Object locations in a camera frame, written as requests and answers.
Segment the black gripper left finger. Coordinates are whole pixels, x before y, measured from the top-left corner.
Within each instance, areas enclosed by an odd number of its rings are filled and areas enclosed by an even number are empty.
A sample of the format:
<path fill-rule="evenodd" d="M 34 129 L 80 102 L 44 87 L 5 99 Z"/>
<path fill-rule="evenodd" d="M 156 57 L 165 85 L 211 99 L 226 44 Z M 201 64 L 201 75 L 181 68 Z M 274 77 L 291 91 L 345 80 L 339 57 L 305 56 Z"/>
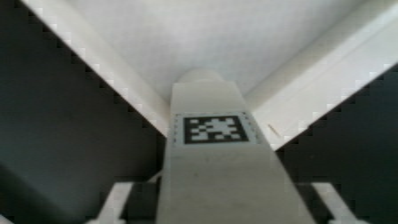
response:
<path fill-rule="evenodd" d="M 126 224 L 126 220 L 121 218 L 121 215 L 131 188 L 131 182 L 114 183 L 98 216 L 85 222 L 85 224 Z"/>

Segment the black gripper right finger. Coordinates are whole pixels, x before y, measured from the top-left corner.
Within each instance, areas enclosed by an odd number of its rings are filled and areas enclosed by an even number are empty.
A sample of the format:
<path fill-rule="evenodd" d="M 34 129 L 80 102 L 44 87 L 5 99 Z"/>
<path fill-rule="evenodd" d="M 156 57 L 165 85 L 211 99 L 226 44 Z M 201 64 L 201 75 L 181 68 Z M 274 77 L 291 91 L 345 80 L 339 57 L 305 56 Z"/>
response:
<path fill-rule="evenodd" d="M 311 185 L 332 214 L 332 219 L 327 224 L 369 224 L 355 217 L 332 184 L 327 182 L 313 182 Z"/>

